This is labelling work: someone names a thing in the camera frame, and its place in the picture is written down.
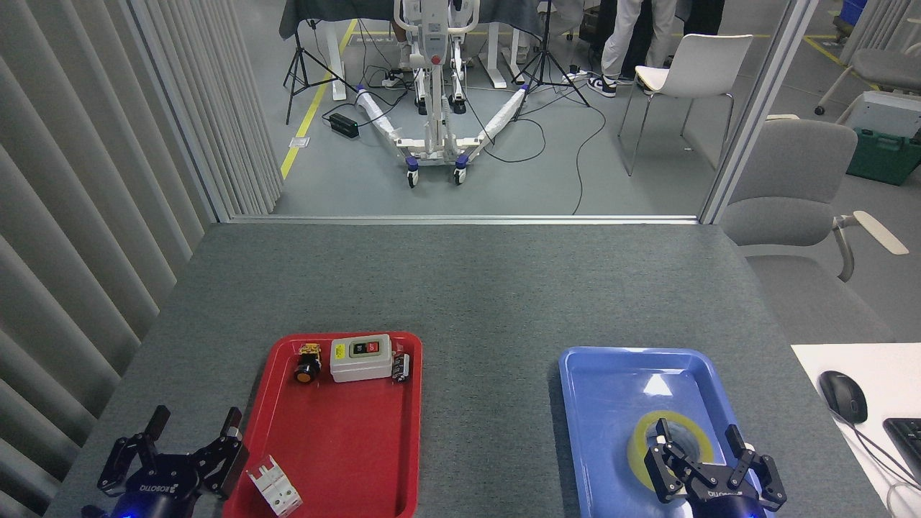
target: gray table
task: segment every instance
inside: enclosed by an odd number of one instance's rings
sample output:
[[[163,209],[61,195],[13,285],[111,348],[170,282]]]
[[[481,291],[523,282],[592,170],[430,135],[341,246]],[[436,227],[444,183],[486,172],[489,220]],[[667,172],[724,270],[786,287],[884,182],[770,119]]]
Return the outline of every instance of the gray table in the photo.
[[[426,347],[418,517],[578,516],[556,368],[576,345],[704,352],[776,459],[779,516],[887,516],[717,227],[286,224],[208,231],[46,516],[111,508],[112,441],[156,405],[160,451],[194,451],[248,413],[277,338],[372,330]]]

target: gripper logo text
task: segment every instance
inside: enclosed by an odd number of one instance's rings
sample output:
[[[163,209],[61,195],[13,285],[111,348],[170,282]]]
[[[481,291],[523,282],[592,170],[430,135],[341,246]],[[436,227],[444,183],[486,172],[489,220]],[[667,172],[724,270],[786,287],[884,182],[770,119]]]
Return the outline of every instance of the gripper logo text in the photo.
[[[179,484],[173,484],[172,486],[150,486],[147,484],[141,484],[140,490],[150,491],[152,493],[175,493],[176,487],[178,486]]]
[[[708,496],[708,497],[714,499],[714,498],[716,498],[716,497],[726,497],[726,496],[729,496],[729,495],[740,495],[740,494],[742,494],[741,491],[735,491],[735,492],[732,492],[732,491],[730,491],[730,492],[725,492],[725,491],[708,491],[708,492],[706,493],[706,496]]]

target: tripod stand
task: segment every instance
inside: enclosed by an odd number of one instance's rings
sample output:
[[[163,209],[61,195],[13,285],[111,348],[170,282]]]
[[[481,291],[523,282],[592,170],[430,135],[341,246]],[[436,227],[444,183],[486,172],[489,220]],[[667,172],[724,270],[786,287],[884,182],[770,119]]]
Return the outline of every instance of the tripod stand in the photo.
[[[518,118],[519,113],[521,113],[521,108],[524,106],[525,100],[528,99],[528,94],[533,92],[535,88],[541,87],[543,85],[575,88],[576,93],[578,94],[579,98],[582,99],[582,102],[586,106],[589,106],[589,102],[585,99],[585,96],[582,95],[582,92],[579,91],[579,89],[576,87],[576,84],[573,83],[572,79],[566,75],[563,67],[560,66],[559,62],[556,61],[556,58],[554,58],[554,55],[550,52],[550,11],[553,5],[553,0],[547,0],[547,12],[543,18],[543,39],[541,40],[541,49],[536,54],[534,54],[534,57],[532,57],[524,66],[522,66],[521,71],[512,78],[512,82],[517,83],[521,76],[527,74],[531,80],[528,89],[525,91],[524,100],[522,100],[518,111],[515,112],[516,119]],[[550,71],[548,70],[549,66],[547,65],[548,59],[556,66],[556,69],[560,71],[560,76],[565,78],[565,83],[554,83],[553,81],[544,79],[544,73],[547,73],[548,78],[550,75]],[[532,65],[534,65],[534,71],[529,73],[528,68]]]
[[[317,29],[317,22],[315,20],[308,21],[308,24],[310,25],[311,29],[314,29],[314,30]],[[288,111],[287,111],[287,115],[285,116],[285,125],[287,125],[291,120],[291,104],[294,102],[294,96],[306,90],[307,88],[317,87],[325,83],[332,83],[333,81],[342,81],[342,84],[346,85],[356,95],[358,93],[358,90],[355,87],[345,82],[345,79],[341,78],[338,74],[333,72],[329,66],[327,66],[324,62],[317,59],[313,54],[307,52],[307,49],[305,49],[303,45],[300,44],[300,34],[298,33],[297,30],[295,30],[294,32],[294,41],[295,41],[295,44],[297,45],[297,48],[294,50],[294,57],[291,58],[291,66],[288,67],[288,72],[285,75],[285,80],[282,82],[282,86],[287,86],[287,80],[289,78],[291,79],[291,89],[290,89],[290,95],[288,97]],[[305,54],[307,55],[308,58],[312,59],[318,65],[326,69],[326,71],[329,72],[330,76],[332,77],[328,79],[323,79],[322,81],[318,81],[316,83],[309,82],[307,80],[307,66],[304,64]],[[300,84],[301,86],[300,88],[295,89],[297,84]]]

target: keyboard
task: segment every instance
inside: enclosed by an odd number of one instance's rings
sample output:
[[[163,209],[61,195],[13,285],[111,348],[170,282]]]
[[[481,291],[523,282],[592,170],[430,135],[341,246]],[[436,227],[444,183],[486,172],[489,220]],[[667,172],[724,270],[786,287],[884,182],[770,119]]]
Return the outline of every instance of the keyboard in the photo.
[[[921,478],[921,418],[888,418],[882,427],[899,449],[905,465]]]

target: patient lift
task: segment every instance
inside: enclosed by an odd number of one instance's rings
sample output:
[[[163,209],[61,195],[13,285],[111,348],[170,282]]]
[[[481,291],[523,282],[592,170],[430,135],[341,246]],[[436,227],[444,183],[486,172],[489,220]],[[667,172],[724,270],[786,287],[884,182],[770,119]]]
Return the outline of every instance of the patient lift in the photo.
[[[400,130],[393,127],[374,98],[358,85],[356,103],[403,156],[410,187],[419,182],[420,166],[452,162],[454,183],[462,184],[467,165],[505,128],[524,101],[528,85],[516,91],[476,137],[458,138],[452,131],[450,112],[466,112],[461,85],[464,75],[461,43],[464,35],[479,23],[479,17],[480,0],[394,0],[393,19],[406,29],[412,46],[410,63],[415,74],[417,104],[420,113],[425,107],[427,117],[424,139],[402,138]],[[445,63],[451,65],[450,98],[444,91]]]

